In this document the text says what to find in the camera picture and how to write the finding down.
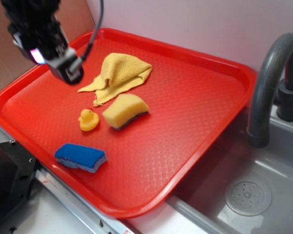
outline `faucet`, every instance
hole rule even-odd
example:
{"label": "faucet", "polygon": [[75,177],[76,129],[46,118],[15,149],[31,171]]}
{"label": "faucet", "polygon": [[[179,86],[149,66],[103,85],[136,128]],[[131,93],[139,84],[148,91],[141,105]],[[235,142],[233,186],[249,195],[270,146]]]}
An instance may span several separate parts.
{"label": "faucet", "polygon": [[[283,71],[285,78],[280,81]],[[269,143],[273,102],[278,106],[277,116],[293,122],[293,33],[283,34],[274,42],[261,66],[247,127],[252,147],[265,147]]]}

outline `rubber duck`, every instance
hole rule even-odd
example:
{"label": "rubber duck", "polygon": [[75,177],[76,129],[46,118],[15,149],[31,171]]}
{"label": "rubber duck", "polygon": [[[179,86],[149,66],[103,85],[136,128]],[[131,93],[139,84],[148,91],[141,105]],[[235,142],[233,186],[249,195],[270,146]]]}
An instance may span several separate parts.
{"label": "rubber duck", "polygon": [[94,129],[99,123],[99,116],[91,109],[84,109],[78,118],[80,122],[80,129],[83,131],[90,131]]}

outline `sink drain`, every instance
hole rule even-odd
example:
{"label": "sink drain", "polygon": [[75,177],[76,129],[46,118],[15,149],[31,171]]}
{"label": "sink drain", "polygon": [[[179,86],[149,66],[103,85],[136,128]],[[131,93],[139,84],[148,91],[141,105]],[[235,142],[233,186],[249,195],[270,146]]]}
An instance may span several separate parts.
{"label": "sink drain", "polygon": [[255,216],[266,211],[272,202],[270,188],[255,177],[240,177],[225,189],[226,204],[236,213]]}

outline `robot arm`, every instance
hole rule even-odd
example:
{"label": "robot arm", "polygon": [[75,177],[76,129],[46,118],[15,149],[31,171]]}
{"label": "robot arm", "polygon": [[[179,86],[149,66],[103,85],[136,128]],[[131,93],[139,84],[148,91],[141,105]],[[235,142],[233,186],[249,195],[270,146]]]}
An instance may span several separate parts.
{"label": "robot arm", "polygon": [[26,58],[37,64],[47,63],[53,75],[66,83],[75,84],[82,79],[82,63],[90,52],[101,24],[103,0],[92,42],[89,43],[86,56],[80,58],[68,46],[60,23],[54,16],[60,0],[1,0],[1,3],[11,21],[8,31],[14,39],[13,42]]}

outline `washcloth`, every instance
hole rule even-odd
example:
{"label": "washcloth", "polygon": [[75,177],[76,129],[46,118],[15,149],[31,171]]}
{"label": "washcloth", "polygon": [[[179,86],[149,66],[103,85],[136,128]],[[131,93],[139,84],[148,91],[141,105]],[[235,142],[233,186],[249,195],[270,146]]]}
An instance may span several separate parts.
{"label": "washcloth", "polygon": [[78,92],[96,91],[93,105],[97,107],[118,94],[143,84],[151,71],[151,64],[135,56],[111,53],[102,63],[101,74]]}

